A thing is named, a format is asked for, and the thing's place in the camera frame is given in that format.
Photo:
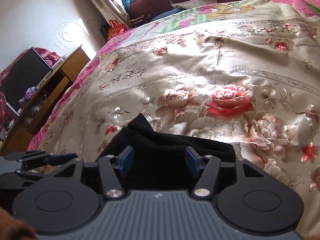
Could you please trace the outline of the red gift bag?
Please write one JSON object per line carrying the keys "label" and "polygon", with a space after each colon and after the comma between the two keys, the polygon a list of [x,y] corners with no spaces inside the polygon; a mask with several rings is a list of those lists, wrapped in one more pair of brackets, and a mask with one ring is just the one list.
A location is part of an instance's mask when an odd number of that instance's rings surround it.
{"label": "red gift bag", "polygon": [[109,28],[107,31],[107,39],[110,40],[126,31],[126,24],[119,23],[117,20],[109,20]]}

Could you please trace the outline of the pink cloth on desk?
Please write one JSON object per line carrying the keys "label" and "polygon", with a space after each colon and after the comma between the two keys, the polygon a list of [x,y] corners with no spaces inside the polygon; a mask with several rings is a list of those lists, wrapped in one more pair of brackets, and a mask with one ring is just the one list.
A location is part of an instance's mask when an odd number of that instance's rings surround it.
{"label": "pink cloth on desk", "polygon": [[59,61],[59,59],[61,58],[59,55],[57,55],[56,52],[51,52],[47,49],[40,47],[34,47],[34,49],[50,67],[56,64],[57,61]]}

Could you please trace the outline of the floral satin bedspread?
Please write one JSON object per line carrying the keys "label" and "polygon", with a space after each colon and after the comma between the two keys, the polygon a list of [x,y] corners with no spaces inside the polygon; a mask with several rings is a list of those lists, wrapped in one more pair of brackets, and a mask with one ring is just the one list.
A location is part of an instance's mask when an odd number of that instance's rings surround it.
{"label": "floral satin bedspread", "polygon": [[93,161],[138,114],[234,145],[301,196],[297,230],[319,235],[319,0],[205,5],[113,38],[28,148]]}

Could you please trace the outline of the black pants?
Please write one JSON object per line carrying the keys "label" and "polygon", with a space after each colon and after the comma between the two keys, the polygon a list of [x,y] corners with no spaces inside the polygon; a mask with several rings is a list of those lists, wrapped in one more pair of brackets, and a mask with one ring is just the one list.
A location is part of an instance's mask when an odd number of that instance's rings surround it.
{"label": "black pants", "polygon": [[126,190],[190,190],[196,180],[185,163],[188,146],[202,157],[210,154],[223,162],[235,162],[232,145],[155,132],[142,114],[122,128],[100,156],[119,155],[127,146],[133,148],[134,159],[121,180]]}

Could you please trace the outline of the wooden desk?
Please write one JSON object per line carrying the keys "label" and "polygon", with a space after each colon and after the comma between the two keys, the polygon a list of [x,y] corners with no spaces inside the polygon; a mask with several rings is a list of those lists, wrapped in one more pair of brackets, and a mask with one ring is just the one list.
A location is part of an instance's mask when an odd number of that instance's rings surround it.
{"label": "wooden desk", "polygon": [[28,148],[29,142],[46,123],[57,102],[89,61],[84,50],[78,47],[41,82],[9,130],[1,146],[1,155]]}

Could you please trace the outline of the black monitor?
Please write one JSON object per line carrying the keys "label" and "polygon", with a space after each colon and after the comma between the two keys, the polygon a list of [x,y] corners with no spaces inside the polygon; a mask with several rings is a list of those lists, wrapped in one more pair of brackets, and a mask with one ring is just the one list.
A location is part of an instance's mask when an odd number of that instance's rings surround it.
{"label": "black monitor", "polygon": [[21,108],[19,100],[27,89],[36,87],[51,71],[49,64],[31,47],[13,64],[1,82],[1,92],[9,105],[18,111]]}

